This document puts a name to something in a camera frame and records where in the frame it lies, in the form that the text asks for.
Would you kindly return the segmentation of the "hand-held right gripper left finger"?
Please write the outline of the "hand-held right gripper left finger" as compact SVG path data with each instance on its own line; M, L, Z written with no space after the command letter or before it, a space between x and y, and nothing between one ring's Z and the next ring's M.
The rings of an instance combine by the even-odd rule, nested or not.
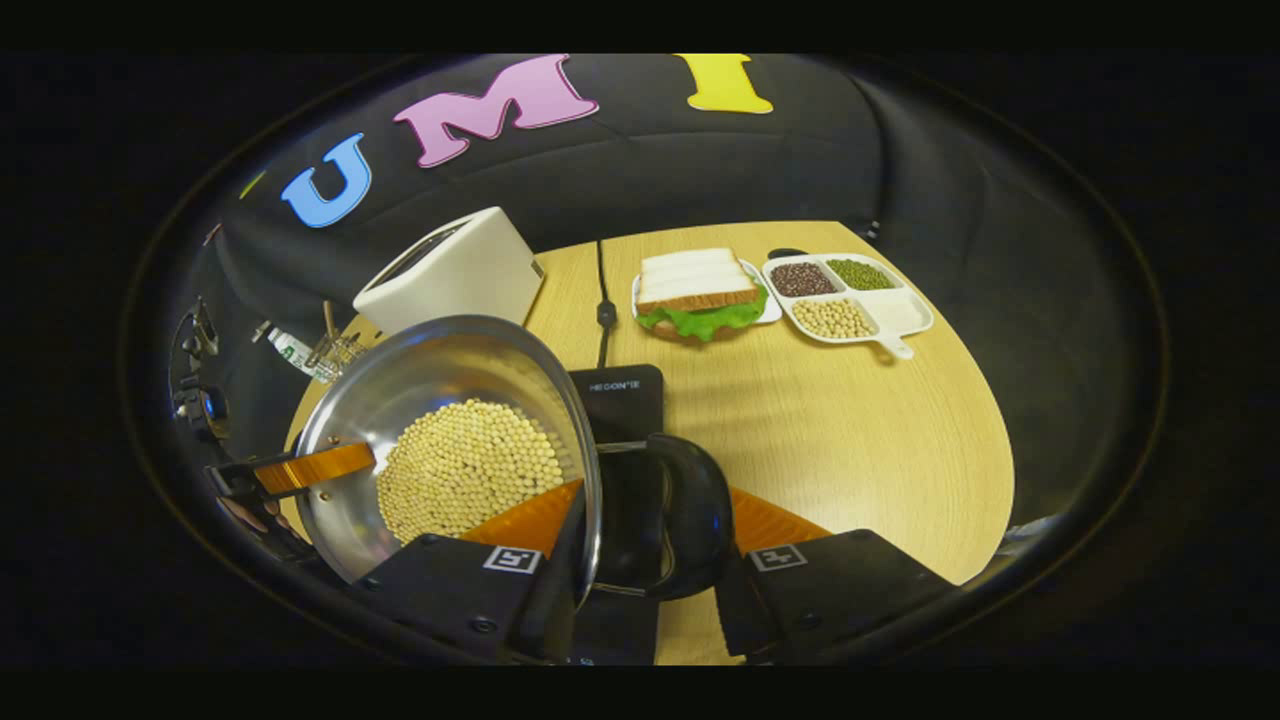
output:
M570 651L585 492L575 480L499 516L483 542L425 534L349 588L416 643L474 664L557 664Z

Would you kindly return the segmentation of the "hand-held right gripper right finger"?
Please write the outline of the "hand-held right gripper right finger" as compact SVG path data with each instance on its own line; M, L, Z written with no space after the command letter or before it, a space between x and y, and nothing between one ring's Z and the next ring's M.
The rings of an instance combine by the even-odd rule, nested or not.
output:
M844 661L956 585L870 529L831 533L730 491L736 560L716 587L727 652L749 661Z

